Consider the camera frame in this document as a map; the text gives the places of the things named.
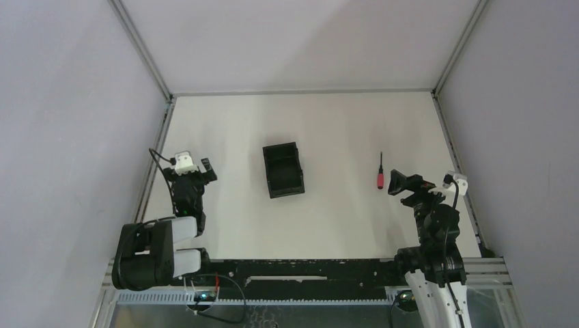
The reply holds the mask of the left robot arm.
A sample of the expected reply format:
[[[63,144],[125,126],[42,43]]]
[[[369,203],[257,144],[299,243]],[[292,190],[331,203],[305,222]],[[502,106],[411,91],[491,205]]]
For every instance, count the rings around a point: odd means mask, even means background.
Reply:
[[[122,227],[113,261],[111,279],[118,290],[142,291],[168,286],[187,275],[198,285],[207,284],[214,274],[204,248],[179,250],[176,244],[200,237],[206,227],[203,210],[205,187],[217,179],[209,159],[200,170],[188,153],[175,158],[164,169],[174,214]]]

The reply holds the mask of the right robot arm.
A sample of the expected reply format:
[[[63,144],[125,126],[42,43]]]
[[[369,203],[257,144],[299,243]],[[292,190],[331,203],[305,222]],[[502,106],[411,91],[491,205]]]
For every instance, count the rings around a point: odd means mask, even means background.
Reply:
[[[456,240],[460,235],[460,197],[467,178],[447,172],[442,186],[421,175],[390,172],[389,195],[410,192],[401,204],[413,210],[419,244],[401,248],[395,256],[395,277],[414,296],[424,327],[471,327],[466,269]]]

